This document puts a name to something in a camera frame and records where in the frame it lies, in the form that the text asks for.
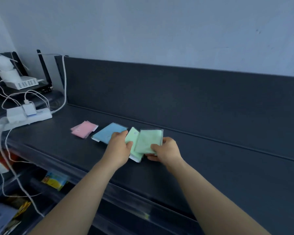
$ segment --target blue cloth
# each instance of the blue cloth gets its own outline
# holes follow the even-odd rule
[[[127,130],[127,128],[124,126],[121,126],[119,124],[116,124],[116,123],[111,123],[107,127],[103,128],[99,132],[95,133],[91,138],[95,141],[102,141],[102,142],[108,144],[111,139],[111,136],[114,132],[121,133],[124,130]]]

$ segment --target green cloth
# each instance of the green cloth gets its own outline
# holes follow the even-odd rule
[[[162,145],[163,130],[141,130],[135,147],[135,152],[143,154],[155,154],[150,148],[151,144]]]
[[[144,156],[143,153],[137,153],[134,151],[138,136],[139,136],[138,130],[132,127],[125,138],[125,143],[128,143],[129,141],[133,141],[133,146],[132,146],[131,154],[129,155],[129,158],[134,160],[135,162],[140,162],[142,160],[142,157]]]

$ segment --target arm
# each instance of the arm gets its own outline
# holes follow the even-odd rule
[[[147,157],[149,160],[162,162],[174,175],[205,234],[269,234],[189,166],[182,159],[172,138],[163,138],[163,142],[162,146],[151,146],[158,156]]]
[[[106,186],[124,165],[133,142],[125,144],[127,130],[114,133],[102,159],[31,231],[30,235],[86,235]]]

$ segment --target power strip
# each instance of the power strip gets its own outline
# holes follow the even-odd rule
[[[48,108],[36,110],[36,112],[37,114],[35,115],[27,116],[26,120],[15,122],[15,123],[10,123],[6,116],[0,118],[0,131],[11,130],[19,126],[23,126],[23,125],[27,125],[34,122],[43,121],[43,120],[52,118],[52,114]]]

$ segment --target forearm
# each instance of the forearm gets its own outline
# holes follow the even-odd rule
[[[205,234],[269,234],[186,162],[172,173]]]
[[[99,161],[30,235],[87,234],[113,174],[113,168]]]

